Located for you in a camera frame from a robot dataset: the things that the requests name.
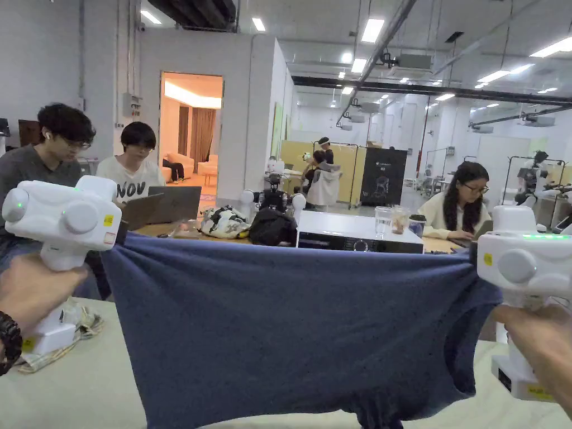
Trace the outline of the person's left hand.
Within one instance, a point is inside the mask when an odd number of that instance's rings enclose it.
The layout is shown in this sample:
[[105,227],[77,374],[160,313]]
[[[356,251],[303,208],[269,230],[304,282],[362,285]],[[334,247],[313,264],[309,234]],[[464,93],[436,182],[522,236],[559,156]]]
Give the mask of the person's left hand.
[[13,318],[25,336],[65,303],[87,275],[84,267],[53,271],[38,255],[17,256],[1,274],[1,312]]

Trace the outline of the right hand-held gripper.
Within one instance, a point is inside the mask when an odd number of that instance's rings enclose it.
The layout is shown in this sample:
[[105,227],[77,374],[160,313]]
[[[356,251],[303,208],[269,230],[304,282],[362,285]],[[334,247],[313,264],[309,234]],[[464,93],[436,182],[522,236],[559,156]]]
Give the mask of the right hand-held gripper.
[[[571,237],[540,232],[533,210],[496,206],[491,231],[471,245],[478,276],[497,286],[503,304],[539,310],[554,304],[571,310]],[[511,396],[526,401],[552,401],[526,358],[506,335],[508,352],[492,358],[492,373]]]

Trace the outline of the person's right hand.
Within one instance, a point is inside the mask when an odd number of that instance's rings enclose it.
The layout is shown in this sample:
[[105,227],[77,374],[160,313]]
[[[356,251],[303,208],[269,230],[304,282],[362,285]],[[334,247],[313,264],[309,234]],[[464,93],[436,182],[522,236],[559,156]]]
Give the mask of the person's right hand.
[[508,332],[508,355],[492,373],[513,398],[553,402],[571,416],[571,313],[553,303],[532,311],[500,305],[492,315]]

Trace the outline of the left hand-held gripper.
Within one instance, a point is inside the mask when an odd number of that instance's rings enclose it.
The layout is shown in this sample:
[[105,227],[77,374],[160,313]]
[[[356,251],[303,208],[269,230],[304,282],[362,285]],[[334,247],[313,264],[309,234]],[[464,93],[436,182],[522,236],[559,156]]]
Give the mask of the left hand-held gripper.
[[[11,235],[40,244],[39,251],[21,255],[38,255],[53,271],[88,270],[89,252],[108,251],[115,244],[122,217],[115,194],[113,181],[90,175],[72,187],[24,181],[4,199],[4,227]],[[2,263],[2,273],[15,257]],[[63,304],[25,336],[14,319],[2,312],[2,353],[45,354],[70,345],[75,326],[61,320]]]

